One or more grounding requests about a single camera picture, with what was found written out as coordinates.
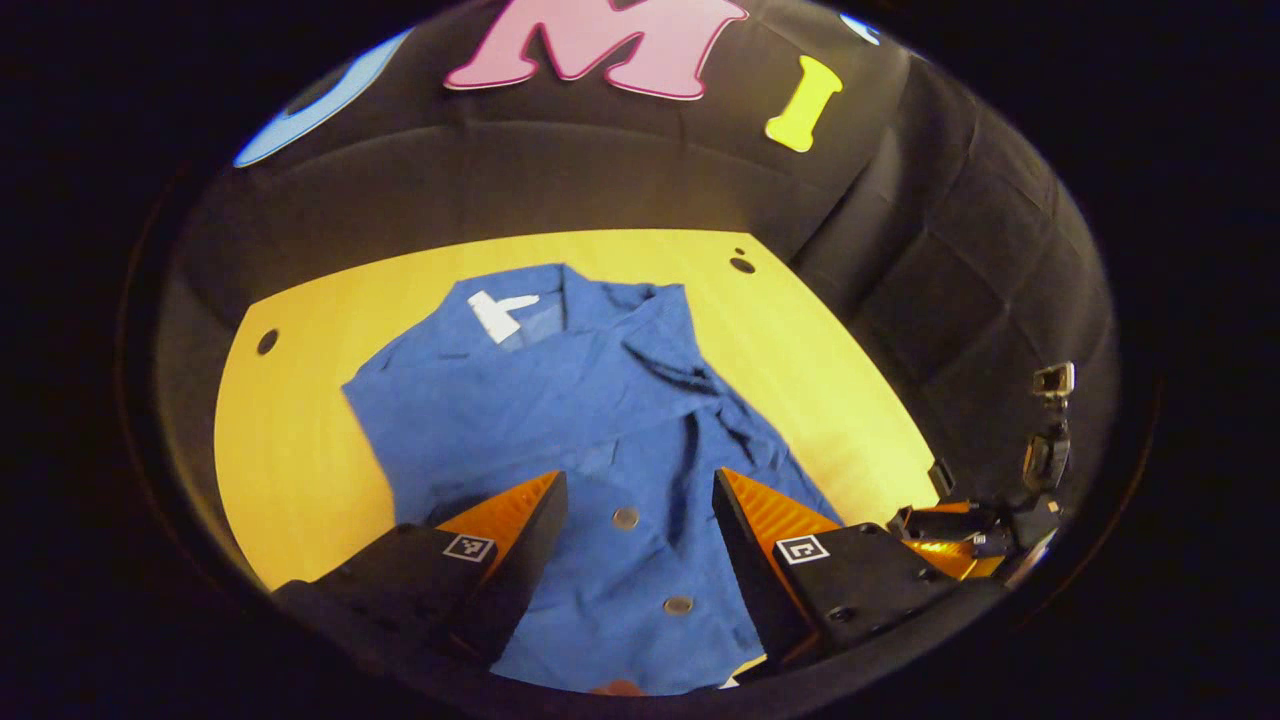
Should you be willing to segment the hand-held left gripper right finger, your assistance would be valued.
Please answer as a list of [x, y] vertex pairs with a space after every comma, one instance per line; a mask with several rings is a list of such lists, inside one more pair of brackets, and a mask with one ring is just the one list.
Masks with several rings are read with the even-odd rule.
[[741, 473], [716, 473], [712, 502], [765, 669], [800, 669], [927, 619], [968, 624], [1004, 597], [956, 580], [891, 536], [842, 527]]

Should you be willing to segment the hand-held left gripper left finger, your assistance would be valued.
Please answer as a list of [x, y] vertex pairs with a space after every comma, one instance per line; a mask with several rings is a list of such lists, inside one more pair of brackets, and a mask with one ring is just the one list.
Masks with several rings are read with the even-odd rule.
[[271, 596], [358, 659], [493, 664], [552, 560], [568, 498], [566, 474], [550, 471], [440, 525], [399, 524], [319, 579]]

